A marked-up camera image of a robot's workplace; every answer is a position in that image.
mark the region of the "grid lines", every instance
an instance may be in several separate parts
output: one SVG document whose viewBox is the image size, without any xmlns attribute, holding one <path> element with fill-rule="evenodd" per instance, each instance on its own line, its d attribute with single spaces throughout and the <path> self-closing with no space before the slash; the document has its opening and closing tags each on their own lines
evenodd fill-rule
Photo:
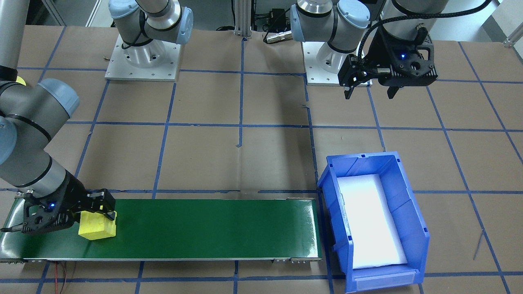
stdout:
<svg viewBox="0 0 523 294">
<path fill-rule="evenodd" d="M 41 76 L 40 76 L 40 79 L 39 81 L 41 81 L 46 73 L 46 71 L 105 71 L 105 69 L 77 69 L 77 68 L 53 68 L 53 67 L 49 67 L 53 57 L 54 57 L 54 54 L 58 48 L 58 46 L 60 45 L 60 41 L 65 33 L 65 30 L 66 28 L 64 27 L 64 29 L 62 30 L 61 34 L 60 34 L 60 37 L 54 47 L 54 50 L 53 52 L 51 53 L 51 56 L 46 64 L 45 67 L 20 67 L 19 69 L 23 69 L 23 70 L 43 70 Z M 145 189 L 145 190 L 109 190 L 111 193 L 146 193 L 146 194 L 151 194 L 151 198 L 152 199 L 155 199 L 156 198 L 156 194 L 158 193 L 162 193 L 162 194 L 185 194 L 185 193 L 199 193 L 199 194 L 211 194 L 211 193 L 230 193 L 230 192 L 240 192 L 240 190 L 220 190 L 220 189 L 217 189 L 217 190 L 213 190 L 213 189 L 208 189 L 208 190 L 197 190 L 197 189 L 193 189 L 193 190 L 187 190 L 187 189 L 180 189 L 180 190 L 174 190 L 174 189 L 158 189 L 158 181 L 159 181 L 159 178 L 160 178 L 160 175 L 161 175 L 161 167 L 162 167 L 162 159 L 163 159 L 163 154 L 164 154 L 164 150 L 165 150 L 165 143 L 166 143 L 166 138 L 167 138 L 167 134 L 168 134 L 168 128 L 171 127 L 171 126 L 178 126 L 178 127 L 184 127 L 184 126 L 196 126 L 196 127 L 231 127 L 231 128 L 238 128 L 239 130 L 239 133 L 238 133 L 238 136 L 239 136 L 239 139 L 238 139 L 238 145 L 237 147 L 240 148 L 242 146 L 242 134 L 243 134 L 243 128 L 308 128 L 309 129 L 309 133 L 310 133 L 310 140 L 311 140 L 311 149 L 312 149 L 312 159 L 313 159 L 313 164 L 314 164 L 314 172 L 315 172 L 315 180 L 316 180 L 316 183 L 318 181 L 318 178 L 319 178 L 319 173 L 318 173 L 318 166 L 317 166 L 317 160 L 316 160 L 316 151 L 315 151 L 315 141 L 314 141 L 314 130 L 317 130 L 317 129 L 369 129 L 369 130 L 376 130 L 379 134 L 379 137 L 380 137 L 380 141 L 381 141 L 381 145 L 383 147 L 383 150 L 385 151 L 386 148 L 385 148 L 385 142 L 383 140 L 383 136 L 382 136 L 382 133 L 381 131 L 382 130 L 425 130 L 425 131 L 442 131 L 444 134 L 445 134 L 445 137 L 447 139 L 447 143 L 450 147 L 450 150 L 452 152 L 452 155 L 453 155 L 453 158 L 454 158 L 454 161 L 458 167 L 458 170 L 459 170 L 459 173 L 460 173 L 460 176 L 463 180 L 463 183 L 465 185 L 465 190 L 415 190 L 414 193 L 416 194 L 467 194 L 470 198 L 470 201 L 472 203 L 472 206 L 473 206 L 473 209 L 474 209 L 474 212 L 476 214 L 476 217 L 477 217 L 477 220 L 480 224 L 480 227 L 482 229 L 485 229 L 484 227 L 484 224 L 482 222 L 482 219 L 481 219 L 481 216 L 480 216 L 480 213 L 476 207 L 476 204 L 474 202 L 474 199 L 473 199 L 473 195 L 474 194 L 507 194 L 507 195 L 523 195 L 523 191 L 505 191 L 505 190 L 470 190 L 468 185 L 467 185 L 467 180 L 465 178 L 465 175 L 461 169 L 461 165 L 459 163 L 459 160 L 456 156 L 456 153 L 454 151 L 454 148 L 452 146 L 452 142 L 448 136 L 448 131 L 457 131 L 457 132 L 504 132 L 512 147 L 514 148 L 516 154 L 518 155 L 518 158 L 519 160 L 521 161 L 521 163 L 523 164 L 523 159 L 521 157 L 521 150 L 518 150 L 516 145 L 514 144 L 513 140 L 511 139 L 510 137 L 510 133 L 521 133 L 523 132 L 523 130 L 520 130 L 520 129 L 506 129 L 505 128 L 505 125 L 503 124 L 502 122 L 502 119 L 501 117 L 499 116 L 496 108 L 494 107 L 494 104 L 492 103 L 490 97 L 488 96 L 488 93 L 486 92 L 485 90 L 485 87 L 483 86 L 483 84 L 485 83 L 496 83 L 496 84 L 523 84 L 523 82 L 510 82 L 510 81 L 506 81 L 506 82 L 499 82 L 499 81 L 482 81 L 480 80 L 477 72 L 475 71 L 471 61 L 469 60 L 466 52 L 465 52 L 465 49 L 463 48 L 463 46 L 461 45 L 461 43 L 459 43 L 460 45 L 460 48 L 461 50 L 463 51 L 463 54 L 465 56 L 465 58 L 467 59 L 470 67 L 472 68 L 476 78 L 477 78 L 477 81 L 467 81 L 467 80 L 439 80 L 441 82 L 449 82 L 449 83 L 479 83 L 485 93 L 485 96 L 486 98 L 488 99 L 492 109 L 494 110 L 499 122 L 501 123 L 501 126 L 502 128 L 501 129 L 450 129 L 450 128 L 446 128 L 445 125 L 444 125 L 444 122 L 442 121 L 441 119 L 441 116 L 438 112 L 438 109 L 436 107 L 436 104 L 435 104 L 435 101 L 432 97 L 432 94 L 430 92 L 430 88 L 427 87 L 427 92 L 429 94 L 429 97 L 430 97 L 430 100 L 433 104 L 433 107 L 434 107 L 434 110 L 437 114 L 437 117 L 439 119 L 439 122 L 441 124 L 441 128 L 411 128 L 411 127 L 382 127 L 380 126 L 379 124 L 379 120 L 378 120 L 378 115 L 377 115 L 377 112 L 376 112 L 376 109 L 375 109 L 375 106 L 374 106 L 374 102 L 373 102 L 373 98 L 372 98 L 372 95 L 370 93 L 370 88 L 367 87 L 367 92 L 368 92 L 368 96 L 369 96 L 369 99 L 370 99 L 370 102 L 371 102 L 371 107 L 372 107 L 372 111 L 373 111 L 373 115 L 374 115 L 374 118 L 375 118 L 375 121 L 376 121 L 376 126 L 375 127 L 360 127 L 360 126 L 315 126 L 312 124 L 312 116 L 311 116 L 311 111 L 310 109 L 305 106 L 305 108 L 307 108 L 307 114 L 308 114 L 308 125 L 253 125 L 253 124 L 250 124 L 250 125 L 244 125 L 243 124 L 243 88 L 244 88 L 244 75 L 246 74 L 249 74 L 249 75 L 275 75 L 275 76 L 286 76 L 286 75 L 292 75 L 292 76 L 303 76 L 303 81 L 304 81 L 304 87 L 305 87 L 305 101 L 309 101 L 309 95 L 308 95 L 308 91 L 307 91 L 307 84 L 306 84 L 306 75 L 304 73 L 266 73 L 266 72 L 245 72 L 244 71 L 244 42 L 247 41 L 247 39 L 242 39 L 242 42 L 241 42 L 241 47 L 242 47 L 242 55 L 241 55 L 241 70 L 240 71 L 213 71 L 213 70 L 189 70 L 189 69 L 181 69 L 180 71 L 181 72 L 202 72 L 202 73 L 229 73 L 229 74 L 240 74 L 241 75 L 241 89 L 240 89 L 240 116 L 239 116 L 239 123 L 238 124 L 213 124 L 213 123 L 173 123 L 173 122 L 170 122 L 170 116 L 171 116 L 171 113 L 172 113 L 172 110 L 173 110 L 173 107 L 175 107 L 174 105 L 174 101 L 175 101 L 175 91 L 176 91 L 176 83 L 174 83 L 173 85 L 173 91 L 172 91 L 172 96 L 171 96 L 171 100 L 170 100 L 170 104 L 169 104 L 169 111 L 168 111 L 168 114 L 167 114 L 167 118 L 166 118 L 166 121 L 165 123 L 162 123 L 162 122 L 109 122 L 109 121 L 97 121 L 98 119 L 98 115 L 100 113 L 100 110 L 103 106 L 103 102 L 104 102 L 104 98 L 105 98 L 105 95 L 106 95 L 106 92 L 107 92 L 107 89 L 110 85 L 110 82 L 107 81 L 106 82 L 106 85 L 105 85 L 105 88 L 104 88 L 104 91 L 101 95 L 101 98 L 100 98 L 100 101 L 99 101 L 99 104 L 98 104 L 98 107 L 97 107 L 97 110 L 96 110 L 96 113 L 95 113 L 95 116 L 93 118 L 92 121 L 68 121 L 67 123 L 69 124 L 78 124 L 78 125 L 90 125 L 90 132 L 91 134 L 93 133 L 94 131 L 94 128 L 97 126 L 97 125 L 137 125 L 137 126 L 164 126 L 164 133 L 163 133 L 163 140 L 162 140 L 162 146 L 161 146 L 161 151 L 160 151 L 160 156 L 158 158 L 158 165 L 157 165 L 157 171 L 156 171 L 156 176 L 155 176 L 155 181 L 154 181 L 154 187 L 153 189 Z M 80 157 L 80 160 L 79 160 L 79 163 L 78 163 L 78 166 L 77 166 L 77 169 L 75 171 L 75 176 L 78 176 L 80 170 L 81 170 L 81 167 L 82 167 L 82 163 L 83 163 L 83 160 L 85 158 L 85 154 L 86 154 L 86 151 L 88 149 L 88 146 L 89 146 L 89 142 L 90 142 L 90 139 L 91 139 L 91 134 L 87 137 L 86 139 L 86 142 L 85 142 L 85 145 L 84 145 L 84 148 L 83 148 L 83 151 L 82 151 L 82 155 Z M 0 191 L 16 191 L 16 189 L 8 189 L 8 188 L 0 188 Z M 329 244 L 328 242 L 328 239 L 326 237 L 326 230 L 329 228 L 329 224 L 328 224 L 328 218 L 327 216 L 325 215 L 325 210 L 324 210 L 324 202 L 323 202 L 323 195 L 322 193 L 319 191 L 319 190 L 258 190 L 257 193 L 259 194 L 317 194 L 317 197 L 318 197 L 318 203 L 319 203 L 319 207 L 320 207 L 320 226 L 321 226 L 321 229 L 322 229 L 322 244 L 324 246 L 324 252 L 325 252 L 325 259 L 326 259 L 326 265 L 327 265 L 327 275 L 310 275 L 310 276 L 253 276 L 253 277 L 243 277 L 243 278 L 240 278 L 238 277 L 238 272 L 239 272 L 239 266 L 238 266 L 238 261 L 235 261 L 235 269 L 234 269 L 234 275 L 233 276 L 230 276 L 230 277 L 166 277 L 166 278 L 143 278 L 142 275 L 143 275 L 143 270 L 144 270 L 144 262 L 141 262 L 140 263 L 140 268 L 139 268 L 139 273 L 138 273 L 138 276 L 135 277 L 135 278 L 107 278 L 107 279 L 90 279 L 90 278 L 73 278 L 73 279 L 68 279 L 67 282 L 71 282 L 71 283 L 82 283 L 82 282 L 135 282 L 137 285 L 136 285 L 136 289 L 135 289 L 135 294 L 139 294 L 140 292 L 140 284 L 142 282 L 165 282 L 165 281 L 178 281 L 178 282 L 184 282 L 184 281 L 198 281 L 198 282 L 206 282 L 206 281 L 232 281 L 234 282 L 234 287 L 233 287 L 233 294 L 237 294 L 237 291 L 238 291 L 238 282 L 240 281 L 268 281 L 268 280 L 310 280 L 310 279 L 313 279 L 313 280 L 328 280 L 329 282 L 329 290 L 330 290 L 330 293 L 334 293 L 334 286 L 333 286 L 333 280 L 341 280 L 341 279 L 345 279 L 345 276 L 343 275 L 333 275 L 332 274 L 332 269 L 331 269 L 331 261 L 329 260 L 329 254 L 328 254 L 328 251 L 330 250 L 331 248 L 331 245 L 332 244 Z M 503 285 L 505 287 L 505 290 L 507 293 L 510 293 L 510 290 L 509 290 L 509 287 L 508 287 L 508 284 L 505 280 L 505 276 L 523 276 L 523 272 L 505 272 L 502 270 L 499 262 L 498 262 L 498 259 L 495 255 L 495 252 L 494 252 L 494 249 L 492 247 L 492 244 L 490 242 L 490 239 L 488 238 L 488 235 L 487 235 L 487 231 L 485 230 L 485 238 L 486 238 L 486 243 L 488 244 L 488 247 L 490 249 L 490 252 L 492 254 L 492 257 L 494 259 L 494 262 L 496 264 L 496 267 L 497 267 L 497 271 L 496 272 L 457 272 L 457 273 L 426 273 L 425 274 L 425 277 L 463 277 L 463 276 L 499 276 L 501 278 L 501 280 L 503 281 Z M 27 278 L 22 278 L 22 279 L 0 279 L 0 284 L 3 284 L 3 283 L 14 283 L 14 282 L 19 282 L 19 283 L 38 283 L 38 289 L 37 289 L 37 294 L 41 294 L 42 292 L 42 287 L 43 287 L 43 284 L 45 283 L 53 283 L 54 282 L 54 279 L 51 279 L 51 278 L 46 278 L 47 276 L 47 272 L 48 272 L 48 269 L 49 269 L 49 266 L 50 266 L 50 263 L 47 263 L 42 271 L 42 275 L 41 275 L 41 278 L 31 278 L 31 279 L 27 279 Z M 423 291 L 423 286 L 420 284 L 418 285 L 419 286 L 419 291 L 421 294 L 424 293 Z"/>
</svg>

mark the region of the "robotic arm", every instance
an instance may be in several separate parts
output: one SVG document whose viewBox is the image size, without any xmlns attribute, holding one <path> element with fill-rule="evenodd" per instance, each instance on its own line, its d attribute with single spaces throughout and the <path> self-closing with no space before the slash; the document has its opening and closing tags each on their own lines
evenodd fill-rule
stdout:
<svg viewBox="0 0 523 294">
<path fill-rule="evenodd" d="M 338 74 L 346 99 L 354 87 L 373 78 L 389 87 L 387 94 L 392 99 L 404 86 L 427 86 L 437 79 L 434 46 L 428 34 L 436 19 L 476 13 L 490 1 L 474 9 L 443 14 L 448 0 L 389 0 L 380 20 L 362 39 L 371 20 L 364 3 L 381 8 L 383 1 L 339 0 L 333 6 L 331 0 L 298 0 L 291 7 L 292 38 L 326 42 L 317 58 L 323 60 L 325 70 Z M 363 45 L 374 29 L 378 30 L 363 57 Z M 290 39 L 285 33 L 277 38 Z"/>
<path fill-rule="evenodd" d="M 19 189 L 21 224 L 2 232 L 37 235 L 67 229 L 89 211 L 115 219 L 116 201 L 106 189 L 88 192 L 44 148 L 79 105 L 65 83 L 46 79 L 36 87 L 19 84 L 18 58 L 29 0 L 0 0 L 0 177 Z M 136 67 L 162 62 L 161 41 L 185 44 L 192 11 L 177 0 L 111 0 L 110 12 L 122 36 L 127 60 Z"/>
<path fill-rule="evenodd" d="M 89 211 L 115 219 L 107 190 L 88 192 L 43 149 L 79 105 L 65 83 L 43 80 L 30 88 L 15 82 L 29 0 L 0 1 L 0 177 L 23 196 L 24 219 L 2 232 L 37 235 L 66 229 Z"/>
</svg>

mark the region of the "white foam insert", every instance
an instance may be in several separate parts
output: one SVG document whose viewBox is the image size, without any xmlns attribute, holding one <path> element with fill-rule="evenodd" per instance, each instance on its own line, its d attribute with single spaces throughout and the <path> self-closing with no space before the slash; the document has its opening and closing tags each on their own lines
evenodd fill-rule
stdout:
<svg viewBox="0 0 523 294">
<path fill-rule="evenodd" d="M 338 178 L 354 243 L 353 269 L 405 264 L 380 176 Z"/>
</svg>

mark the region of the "cable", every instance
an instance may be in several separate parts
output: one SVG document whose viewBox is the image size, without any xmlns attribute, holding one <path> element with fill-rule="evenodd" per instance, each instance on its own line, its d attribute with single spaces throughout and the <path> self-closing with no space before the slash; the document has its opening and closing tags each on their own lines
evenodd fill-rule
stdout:
<svg viewBox="0 0 523 294">
<path fill-rule="evenodd" d="M 144 35 L 146 38 L 148 38 L 147 41 L 150 41 L 152 40 L 151 38 L 149 38 L 148 36 L 145 35 L 145 22 L 147 21 L 147 16 L 145 15 L 145 12 L 143 12 L 142 10 L 140 11 L 140 33 L 138 33 L 138 36 L 136 36 L 136 38 L 134 39 L 134 41 L 132 41 L 131 44 L 129 44 L 127 47 L 125 47 L 123 44 L 122 44 L 122 49 L 129 49 L 133 46 L 136 46 L 136 42 L 138 41 L 138 39 Z"/>
<path fill-rule="evenodd" d="M 280 17 L 282 17 L 283 15 L 285 15 L 287 12 L 289 12 L 289 10 L 291 10 L 291 7 L 289 7 L 289 9 L 285 10 L 285 12 L 283 12 L 282 14 L 278 15 L 277 18 L 274 19 L 274 21 L 272 22 L 272 24 L 269 26 L 269 28 L 267 29 L 267 33 L 265 34 L 265 36 L 263 37 L 263 42 L 268 44 L 267 43 L 267 35 L 269 35 L 269 32 L 270 32 L 270 29 L 274 26 L 274 24 L 276 23 L 276 21 L 278 19 L 280 19 Z"/>
<path fill-rule="evenodd" d="M 465 16 L 465 15 L 469 15 L 469 14 L 474 14 L 476 12 L 479 12 L 481 11 L 482 9 L 484 9 L 485 7 L 488 6 L 488 4 L 491 2 L 492 0 L 485 0 L 485 2 L 483 2 L 483 4 L 481 4 L 480 6 L 476 7 L 476 8 L 473 8 L 473 9 L 469 9 L 469 10 L 464 10 L 464 11 L 461 11 L 461 12 L 453 12 L 453 13 L 441 13 L 441 14 L 415 14 L 415 15 L 409 15 L 409 16 L 398 16 L 398 17 L 391 17 L 391 18 L 387 18 L 387 19 L 384 19 L 384 20 L 380 20 L 378 21 L 377 23 L 375 23 L 374 25 L 372 25 L 368 30 L 367 32 L 365 33 L 365 35 L 363 36 L 363 38 L 361 39 L 361 43 L 360 43 L 360 46 L 359 46 L 359 50 L 358 50 L 358 64 L 362 67 L 362 69 L 365 69 L 365 67 L 363 66 L 363 62 L 362 62 L 362 54 L 363 54 L 363 45 L 365 45 L 365 41 L 367 41 L 367 38 L 369 37 L 370 33 L 375 30 L 377 27 L 380 27 L 380 26 L 383 26 L 384 24 L 388 24 L 390 22 L 394 22 L 394 21 L 400 21 L 400 20 L 408 20 L 408 19 L 431 19 L 431 18 L 450 18 L 450 17 L 459 17 L 459 16 Z"/>
<path fill-rule="evenodd" d="M 231 31 L 234 30 L 233 26 L 223 26 L 216 29 L 217 31 Z"/>
<path fill-rule="evenodd" d="M 64 273 L 64 283 L 62 284 L 62 289 L 60 289 L 60 294 L 62 294 L 62 291 L 64 290 L 65 283 L 67 282 L 67 263 L 66 262 L 60 262 L 60 265 L 62 265 L 63 273 Z"/>
<path fill-rule="evenodd" d="M 234 13 L 234 0 L 231 0 L 232 21 L 236 27 L 236 14 Z"/>
</svg>

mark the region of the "blue tape line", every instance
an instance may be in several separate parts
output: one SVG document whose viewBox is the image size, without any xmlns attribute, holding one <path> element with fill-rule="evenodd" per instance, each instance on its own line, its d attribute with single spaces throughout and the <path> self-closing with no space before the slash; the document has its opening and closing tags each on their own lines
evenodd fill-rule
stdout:
<svg viewBox="0 0 523 294">
<path fill-rule="evenodd" d="M 305 73 L 264 73 L 264 72 L 244 72 L 244 74 L 255 74 L 255 75 L 276 75 L 276 76 L 303 76 L 306 78 Z"/>
<path fill-rule="evenodd" d="M 471 276 L 499 276 L 500 272 L 458 272 L 458 273 L 426 273 L 426 278 L 438 277 L 471 277 Z"/>
<path fill-rule="evenodd" d="M 58 37 L 58 41 L 56 41 L 56 44 L 54 45 L 53 51 L 51 52 L 51 56 L 47 60 L 46 66 L 43 68 L 42 74 L 40 75 L 40 78 L 38 79 L 38 83 L 40 83 L 43 79 L 43 76 L 46 75 L 46 71 L 49 68 L 49 65 L 51 64 L 51 61 L 53 60 L 54 54 L 56 53 L 56 50 L 58 49 L 58 46 L 60 45 L 60 41 L 62 41 L 62 37 L 64 36 L 65 30 L 67 27 L 64 27 L 62 29 L 62 32 L 60 33 L 60 36 Z"/>
<path fill-rule="evenodd" d="M 66 123 L 71 125 L 130 125 L 130 126 L 164 126 L 163 122 L 131 122 L 131 121 L 67 121 Z M 267 124 L 239 124 L 239 123 L 196 123 L 196 122 L 169 122 L 169 126 L 177 127 L 232 127 L 238 128 L 240 126 L 244 128 L 298 128 L 306 129 L 308 125 L 267 125 Z M 364 130 L 377 130 L 378 127 L 373 126 L 312 126 L 313 129 L 364 129 Z M 442 128 L 424 128 L 424 127 L 383 127 L 382 130 L 413 130 L 413 131 L 442 131 Z M 512 133 L 523 133 L 523 130 L 517 129 L 454 129 L 445 128 L 447 131 L 455 132 L 512 132 Z"/>
<path fill-rule="evenodd" d="M 442 131 L 442 128 L 421 128 L 421 127 L 382 127 L 382 130 L 398 130 L 398 131 Z"/>
<path fill-rule="evenodd" d="M 286 281 L 286 280 L 328 280 L 328 275 L 313 275 L 313 276 L 278 276 L 278 277 L 244 277 L 239 278 L 240 281 Z"/>
<path fill-rule="evenodd" d="M 523 191 L 494 190 L 414 190 L 415 194 L 523 194 Z"/>
<path fill-rule="evenodd" d="M 229 192 L 240 192 L 240 190 L 157 190 L 158 193 L 172 193 L 172 194 L 180 194 L 180 193 L 229 193 Z"/>
<path fill-rule="evenodd" d="M 27 67 L 27 66 L 19 66 L 17 67 L 18 70 L 30 70 L 30 71 L 42 71 L 46 69 L 45 67 Z"/>
<path fill-rule="evenodd" d="M 366 127 L 366 126 L 312 126 L 313 129 L 365 129 L 365 130 L 377 130 L 377 127 Z"/>
<path fill-rule="evenodd" d="M 45 267 L 42 271 L 42 277 L 40 278 L 40 282 L 38 283 L 38 288 L 36 289 L 36 294 L 42 293 L 43 283 L 45 283 L 47 272 L 49 270 L 50 263 L 46 263 Z"/>
<path fill-rule="evenodd" d="M 484 277 L 484 276 L 523 276 L 523 272 L 457 272 L 457 273 L 426 273 L 426 278 L 437 277 Z M 253 276 L 238 278 L 238 281 L 281 281 L 281 280 L 327 280 L 327 275 L 311 275 L 311 276 Z M 345 275 L 333 275 L 333 280 L 344 280 Z M 54 283 L 54 278 L 20 278 L 20 279 L 0 279 L 0 284 L 35 284 L 42 282 L 43 284 Z M 216 281 L 234 281 L 233 277 L 151 277 L 151 278 L 74 278 L 67 279 L 68 283 L 116 283 L 116 282 L 216 282 Z M 58 279 L 59 283 L 64 282 L 63 278 Z"/>
<path fill-rule="evenodd" d="M 508 81 L 481 81 L 487 84 L 523 84 L 523 82 L 508 82 Z"/>
<path fill-rule="evenodd" d="M 452 156 L 454 157 L 454 161 L 456 162 L 456 166 L 458 167 L 458 171 L 460 173 L 461 179 L 463 180 L 463 184 L 465 185 L 465 189 L 467 189 L 467 191 L 470 191 L 469 185 L 467 184 L 467 179 L 465 179 L 465 174 L 463 173 L 463 170 L 461 169 L 461 165 L 460 165 L 460 163 L 458 161 L 458 157 L 456 156 L 456 152 L 454 150 L 454 147 L 452 146 L 452 142 L 450 142 L 449 134 L 448 134 L 447 130 L 445 129 L 445 125 L 443 124 L 443 120 L 441 119 L 441 115 L 439 114 L 438 108 L 436 107 L 436 103 L 434 101 L 432 93 L 430 92 L 430 88 L 428 86 L 426 88 L 427 88 L 427 93 L 428 93 L 428 96 L 430 98 L 430 101 L 432 102 L 432 105 L 434 106 L 434 110 L 436 111 L 436 115 L 438 116 L 438 119 L 439 119 L 439 122 L 441 124 L 441 127 L 443 128 L 443 133 L 445 134 L 445 138 L 447 139 L 447 143 L 449 144 L 450 151 L 452 153 Z M 472 198 L 472 194 L 470 192 L 468 193 L 468 195 L 469 195 L 470 202 L 472 204 L 472 208 L 474 209 L 474 213 L 476 214 L 477 220 L 480 223 L 480 227 L 484 231 L 485 240 L 486 240 L 487 245 L 488 245 L 488 247 L 489 247 L 489 249 L 491 251 L 492 258 L 494 259 L 494 263 L 496 264 L 496 268 L 497 268 L 498 272 L 501 273 L 501 266 L 499 265 L 499 261 L 498 261 L 498 259 L 496 257 L 496 253 L 494 252 L 494 248 L 492 247 L 490 239 L 488 238 L 487 231 L 485 230 L 485 226 L 483 225 L 483 221 L 481 220 L 481 216 L 480 216 L 480 213 L 479 213 L 479 211 L 477 209 L 476 203 L 474 202 L 474 198 Z M 505 277 L 503 275 L 501 275 L 501 280 L 503 281 L 503 285 L 505 286 L 505 290 L 507 291 L 507 294 L 510 294 L 510 291 L 508 290 L 508 284 L 507 284 L 507 282 L 505 280 Z"/>
<path fill-rule="evenodd" d="M 115 190 L 107 189 L 110 193 L 152 193 L 152 190 Z"/>
<path fill-rule="evenodd" d="M 65 67 L 50 67 L 48 71 L 78 71 L 78 72 L 105 72 L 105 69 L 76 69 L 76 68 L 65 68 Z"/>
<path fill-rule="evenodd" d="M 247 38 L 242 38 L 242 58 L 241 58 L 241 71 L 240 71 L 240 127 L 238 129 L 238 145 L 240 148 L 243 145 L 243 88 L 244 88 L 244 76 L 245 76 L 245 41 Z"/>
<path fill-rule="evenodd" d="M 246 128 L 297 128 L 297 129 L 306 129 L 309 126 L 306 125 L 256 125 L 256 124 L 250 124 L 250 125 L 242 125 Z"/>
<path fill-rule="evenodd" d="M 36 284 L 42 281 L 42 279 L 0 279 L 0 284 Z"/>
<path fill-rule="evenodd" d="M 140 269 L 138 270 L 138 280 L 136 281 L 136 288 L 134 289 L 134 294 L 140 294 L 140 285 L 141 285 L 144 265 L 145 265 L 145 262 L 140 262 Z"/>
<path fill-rule="evenodd" d="M 383 147 L 383 151 L 385 152 L 385 142 L 383 141 L 383 135 L 381 134 L 380 122 L 378 121 L 378 113 L 376 112 L 374 100 L 372 99 L 372 94 L 370 93 L 370 87 L 367 87 L 367 94 L 369 94 L 370 106 L 372 107 L 372 113 L 374 113 L 374 120 L 376 121 L 376 128 L 378 130 L 378 135 L 380 136 L 381 146 Z"/>
<path fill-rule="evenodd" d="M 97 121 L 96 125 L 118 125 L 118 126 L 164 126 L 164 122 L 126 122 L 126 121 Z"/>
<path fill-rule="evenodd" d="M 239 271 L 239 262 L 234 261 L 234 286 L 233 286 L 233 294 L 238 294 L 238 271 Z"/>
<path fill-rule="evenodd" d="M 438 82 L 456 82 L 456 83 L 477 83 L 477 81 L 470 80 L 445 80 L 442 78 L 437 79 Z"/>
<path fill-rule="evenodd" d="M 237 128 L 240 125 L 237 123 L 184 123 L 184 122 L 170 122 L 169 126 L 176 127 L 233 127 Z"/>
<path fill-rule="evenodd" d="M 78 177 L 78 174 L 80 173 L 80 168 L 84 163 L 85 154 L 87 153 L 87 147 L 89 146 L 89 142 L 91 141 L 91 137 L 93 136 L 96 120 L 98 119 L 98 115 L 100 115 L 101 106 L 104 103 L 105 95 L 107 94 L 107 89 L 109 88 L 109 83 L 109 80 L 105 83 L 104 91 L 102 92 L 100 102 L 98 103 L 98 107 L 96 108 L 95 116 L 91 124 L 91 129 L 89 130 L 89 135 L 87 136 L 87 140 L 85 140 L 84 149 L 82 150 L 82 155 L 80 155 L 80 160 L 78 161 L 78 166 L 76 167 L 76 171 L 74 173 L 75 177 Z"/>
<path fill-rule="evenodd" d="M 480 77 L 478 76 L 478 74 L 476 72 L 476 69 L 472 65 L 472 62 L 470 61 L 469 56 L 465 52 L 465 49 L 463 48 L 463 45 L 461 44 L 461 42 L 458 42 L 458 44 L 459 44 L 459 47 L 461 48 L 461 51 L 463 51 L 463 55 L 465 55 L 465 58 L 467 59 L 470 67 L 472 68 L 472 71 L 474 72 L 474 75 L 476 76 L 477 80 L 480 82 L 481 89 L 483 90 L 483 93 L 485 93 L 485 97 L 487 97 L 488 103 L 490 103 L 490 105 L 492 107 L 492 110 L 496 114 L 497 120 L 499 120 L 499 123 L 501 124 L 501 127 L 503 128 L 503 130 L 505 130 L 505 134 L 507 135 L 508 140 L 512 144 L 512 148 L 514 148 L 514 151 L 516 151 L 516 154 L 518 155 L 519 161 L 521 162 L 521 164 L 523 164 L 523 158 L 521 157 L 521 154 L 519 153 L 518 149 L 516 148 L 516 145 L 514 144 L 512 138 L 510 137 L 510 134 L 506 131 L 507 128 L 505 128 L 505 124 L 501 120 L 501 116 L 499 116 L 499 113 L 497 112 L 496 107 L 494 107 L 494 103 L 492 103 L 492 100 L 491 100 L 490 96 L 488 95 L 487 90 L 485 89 L 485 86 L 483 85 Z"/>
<path fill-rule="evenodd" d="M 167 118 L 165 120 L 164 134 L 162 137 L 162 146 L 160 147 L 160 155 L 158 157 L 158 167 L 156 168 L 156 176 L 154 178 L 154 187 L 152 199 L 156 199 L 156 193 L 158 191 L 158 182 L 160 181 L 160 173 L 162 171 L 163 155 L 165 152 L 165 143 L 167 142 L 167 133 L 169 131 L 169 121 L 171 113 L 173 112 L 174 96 L 176 95 L 176 83 L 173 84 L 173 91 L 170 95 L 169 110 L 167 111 Z"/>
<path fill-rule="evenodd" d="M 317 190 L 260 190 L 258 191 L 259 194 L 282 194 L 282 193 L 289 193 L 289 194 L 316 194 Z"/>
<path fill-rule="evenodd" d="M 309 91 L 307 90 L 307 75 L 303 75 L 303 87 L 305 90 L 305 101 L 309 102 Z"/>
<path fill-rule="evenodd" d="M 239 74 L 239 71 L 213 71 L 213 70 L 180 70 L 181 72 L 190 72 L 190 73 L 235 73 Z"/>
</svg>

